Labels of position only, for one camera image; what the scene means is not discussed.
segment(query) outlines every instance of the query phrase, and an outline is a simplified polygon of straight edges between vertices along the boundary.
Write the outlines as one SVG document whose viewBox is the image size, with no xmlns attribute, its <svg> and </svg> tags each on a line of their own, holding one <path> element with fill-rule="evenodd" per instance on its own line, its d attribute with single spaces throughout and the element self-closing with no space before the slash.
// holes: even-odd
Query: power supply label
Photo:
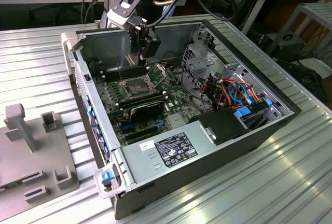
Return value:
<svg viewBox="0 0 332 224">
<path fill-rule="evenodd" d="M 168 168 L 198 155 L 184 132 L 155 142 L 155 146 Z"/>
</svg>

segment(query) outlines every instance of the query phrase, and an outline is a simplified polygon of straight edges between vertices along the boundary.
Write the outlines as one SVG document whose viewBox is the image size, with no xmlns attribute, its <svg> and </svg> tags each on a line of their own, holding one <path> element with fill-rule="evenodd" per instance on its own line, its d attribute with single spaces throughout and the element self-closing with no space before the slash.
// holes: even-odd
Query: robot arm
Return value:
<svg viewBox="0 0 332 224">
<path fill-rule="evenodd" d="M 142 23 L 152 23 L 162 15 L 163 7 L 154 2 L 166 0 L 115 0 L 107 17 L 121 29 L 128 30 L 131 39 L 130 60 L 136 64 L 153 57 L 161 43 L 153 28 L 143 28 Z"/>
</svg>

